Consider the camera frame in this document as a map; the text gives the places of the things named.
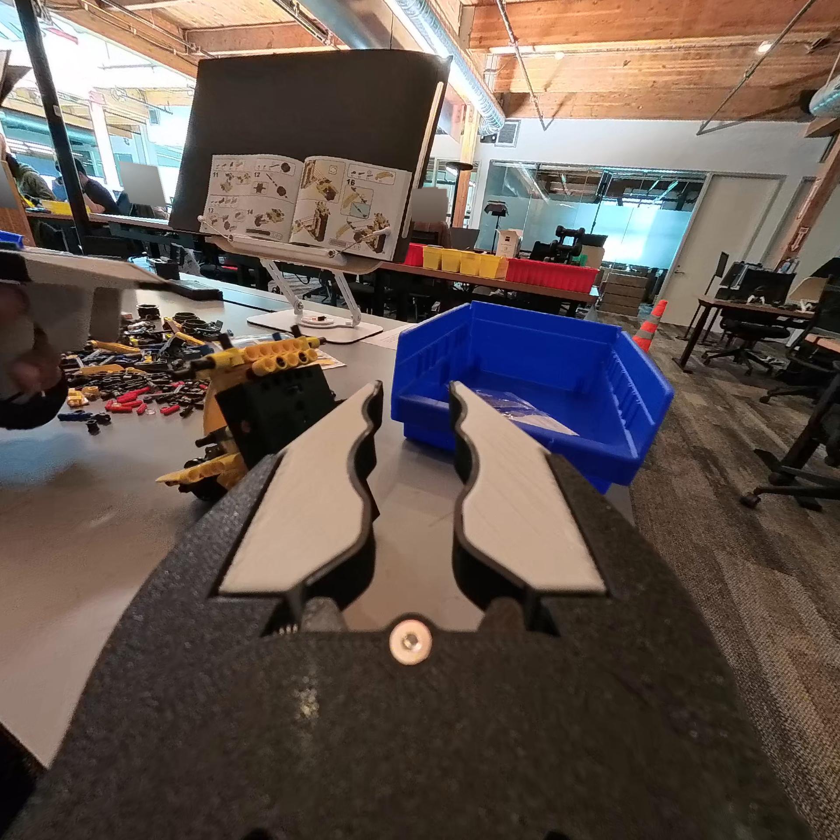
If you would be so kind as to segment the blue plastic bin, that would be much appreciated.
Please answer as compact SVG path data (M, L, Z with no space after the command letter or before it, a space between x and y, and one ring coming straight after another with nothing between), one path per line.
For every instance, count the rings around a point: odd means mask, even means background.
M406 438L454 450L451 382L512 392L573 429L577 437L516 423L602 494L631 485L674 395L620 328L488 302L464 304L400 338L391 416Z

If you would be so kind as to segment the long wooden table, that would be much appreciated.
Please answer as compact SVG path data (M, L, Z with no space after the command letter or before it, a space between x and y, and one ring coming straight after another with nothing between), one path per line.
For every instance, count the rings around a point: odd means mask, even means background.
M596 287L586 293L559 290L392 262L380 264L372 274L372 284L371 314L383 316L390 301L396 319L402 322L409 321L410 303L420 298L438 303L443 312L484 301L570 318L581 317L586 308L596 308L600 302Z

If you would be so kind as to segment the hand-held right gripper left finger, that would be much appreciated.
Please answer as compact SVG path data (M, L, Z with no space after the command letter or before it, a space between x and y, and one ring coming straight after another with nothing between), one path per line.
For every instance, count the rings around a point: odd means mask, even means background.
M379 513L367 480L383 396L370 381L280 452L220 595L355 601L369 587Z

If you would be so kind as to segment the silver air duct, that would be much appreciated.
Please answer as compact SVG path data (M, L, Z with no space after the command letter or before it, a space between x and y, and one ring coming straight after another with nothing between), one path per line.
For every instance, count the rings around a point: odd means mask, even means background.
M479 135L498 134L506 118L493 92L473 67L466 52L447 30L432 5L427 1L394 1L390 4L401 21L422 44L441 58L451 59L454 85L461 96L475 107L480 116Z

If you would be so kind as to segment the white door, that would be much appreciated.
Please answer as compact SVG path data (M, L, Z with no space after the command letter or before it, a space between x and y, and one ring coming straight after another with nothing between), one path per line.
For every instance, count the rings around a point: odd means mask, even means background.
M727 268L749 254L783 183L778 175L708 175L660 291L664 323L690 325L698 298L714 296Z

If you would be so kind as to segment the stack of cardboard boxes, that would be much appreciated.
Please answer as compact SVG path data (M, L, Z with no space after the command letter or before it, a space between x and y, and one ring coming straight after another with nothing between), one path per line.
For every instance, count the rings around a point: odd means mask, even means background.
M626 273L608 269L604 272L600 289L601 312L636 318L647 295L647 274Z

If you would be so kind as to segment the orange traffic cone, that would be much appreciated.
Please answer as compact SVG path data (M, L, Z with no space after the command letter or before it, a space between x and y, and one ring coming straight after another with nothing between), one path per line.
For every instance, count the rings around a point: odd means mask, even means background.
M659 300L654 305L651 312L646 316L646 319L633 336L633 341L635 342L637 347L646 354L650 351L650 347L656 335L660 319L665 313L667 306L668 301L666 299Z

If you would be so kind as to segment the white paper sheet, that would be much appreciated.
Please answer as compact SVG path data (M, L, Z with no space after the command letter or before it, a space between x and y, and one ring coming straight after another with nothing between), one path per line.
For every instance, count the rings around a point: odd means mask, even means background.
M362 343L396 352L400 338L404 334L414 331L416 326L417 324L405 324L401 327L378 332L377 334L373 334L372 336L363 339Z

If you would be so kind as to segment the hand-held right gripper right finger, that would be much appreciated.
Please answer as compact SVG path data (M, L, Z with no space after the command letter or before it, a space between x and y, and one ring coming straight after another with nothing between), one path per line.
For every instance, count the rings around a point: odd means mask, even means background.
M453 572L480 610L511 599L604 597L606 583L562 489L555 458L462 382L449 386L455 467Z

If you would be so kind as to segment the person's left hand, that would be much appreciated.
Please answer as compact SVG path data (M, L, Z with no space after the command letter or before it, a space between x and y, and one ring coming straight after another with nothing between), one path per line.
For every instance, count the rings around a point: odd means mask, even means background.
M46 392L62 380L60 357L25 354L6 368L13 396L33 396Z

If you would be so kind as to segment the wooden office desk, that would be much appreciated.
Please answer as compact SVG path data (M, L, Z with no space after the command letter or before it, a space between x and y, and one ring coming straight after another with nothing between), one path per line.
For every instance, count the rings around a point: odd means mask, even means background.
M767 306L760 303L722 300L709 296L697 298L696 314L689 322L684 333L686 345L680 356L673 357L673 362L685 373L691 374L689 362L700 338L711 329L712 323L724 314L736 315L737 319L756 323L768 323L782 326L793 323L809 324L816 316L815 311L802 311L784 307Z

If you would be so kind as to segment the black backing board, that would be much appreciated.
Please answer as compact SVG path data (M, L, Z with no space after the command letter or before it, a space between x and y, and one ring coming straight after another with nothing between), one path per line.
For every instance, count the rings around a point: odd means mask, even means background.
M203 59L170 225L198 231L216 154L327 155L411 172L424 182L450 58L338 49Z

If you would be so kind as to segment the yellow toy brick vehicle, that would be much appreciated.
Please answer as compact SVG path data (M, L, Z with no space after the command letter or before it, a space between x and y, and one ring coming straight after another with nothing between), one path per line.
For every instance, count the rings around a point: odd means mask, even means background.
M223 348L189 365L192 380L205 385L204 450L156 482L214 503L248 471L327 416L338 400L322 363L320 338L294 334Z

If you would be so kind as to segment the black computer monitor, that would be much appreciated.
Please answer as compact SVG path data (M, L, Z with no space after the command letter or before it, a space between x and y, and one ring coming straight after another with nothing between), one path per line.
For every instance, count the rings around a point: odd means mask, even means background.
M795 273L748 268L740 280L738 297L744 302L779 307L785 303L795 277Z

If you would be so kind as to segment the pile of small brick pieces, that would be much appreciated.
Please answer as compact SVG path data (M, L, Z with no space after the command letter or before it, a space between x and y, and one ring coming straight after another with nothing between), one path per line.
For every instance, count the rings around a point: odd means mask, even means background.
M192 311L165 316L153 304L140 304L122 315L117 339L90 339L62 356L68 393L58 420L96 434L113 416L202 413L209 386L194 379L191 363L217 351L223 334L222 320Z

